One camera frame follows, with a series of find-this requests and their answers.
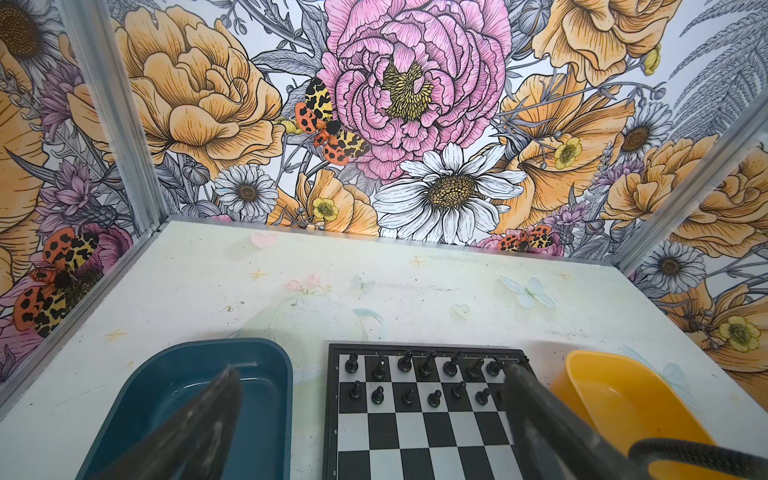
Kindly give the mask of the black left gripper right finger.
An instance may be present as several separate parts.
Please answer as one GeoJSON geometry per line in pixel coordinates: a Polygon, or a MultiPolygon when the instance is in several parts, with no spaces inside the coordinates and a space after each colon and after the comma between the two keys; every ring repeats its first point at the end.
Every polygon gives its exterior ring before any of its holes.
{"type": "Polygon", "coordinates": [[[503,401],[525,479],[648,479],[526,368],[504,369],[503,401]]]}

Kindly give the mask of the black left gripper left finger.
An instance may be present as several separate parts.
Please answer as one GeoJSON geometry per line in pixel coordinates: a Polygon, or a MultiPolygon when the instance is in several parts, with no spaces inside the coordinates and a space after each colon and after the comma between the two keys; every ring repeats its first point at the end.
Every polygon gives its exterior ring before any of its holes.
{"type": "Polygon", "coordinates": [[[220,479],[243,402],[239,372],[228,367],[96,479],[220,479]]]}

